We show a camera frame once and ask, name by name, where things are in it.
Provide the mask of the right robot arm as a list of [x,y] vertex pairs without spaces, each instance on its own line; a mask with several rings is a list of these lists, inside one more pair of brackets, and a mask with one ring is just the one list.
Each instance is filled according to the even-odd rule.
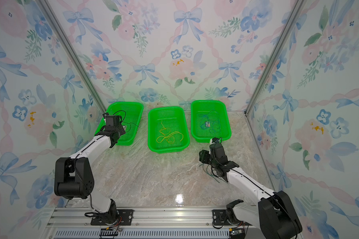
[[250,224],[259,228],[267,239],[297,238],[302,233],[302,224],[287,193],[275,192],[260,184],[237,163],[228,161],[226,155],[201,150],[199,161],[210,165],[218,178],[235,186],[256,204],[250,206],[240,199],[227,204],[225,216],[215,219],[220,228],[226,223],[234,227]]

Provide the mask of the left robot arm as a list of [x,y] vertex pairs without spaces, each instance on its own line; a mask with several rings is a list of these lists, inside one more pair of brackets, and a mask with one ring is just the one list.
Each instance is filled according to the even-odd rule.
[[91,164],[107,149],[112,148],[120,136],[125,134],[119,123],[107,123],[93,140],[70,157],[56,161],[54,173],[54,193],[68,200],[85,203],[91,211],[85,216],[99,220],[106,225],[119,225],[121,216],[113,199],[95,189]]

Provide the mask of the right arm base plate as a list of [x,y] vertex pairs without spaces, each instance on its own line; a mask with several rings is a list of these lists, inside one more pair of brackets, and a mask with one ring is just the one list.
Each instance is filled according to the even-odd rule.
[[212,210],[212,226],[215,229],[221,229],[222,227],[243,227],[251,226],[251,224],[245,221],[239,221],[237,217],[233,214],[232,210]]

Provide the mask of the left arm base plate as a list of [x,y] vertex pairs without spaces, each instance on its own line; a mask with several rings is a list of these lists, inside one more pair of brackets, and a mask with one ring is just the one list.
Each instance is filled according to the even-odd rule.
[[118,209],[118,218],[111,224],[107,224],[104,220],[92,218],[91,226],[130,226],[133,220],[134,210],[132,209]]

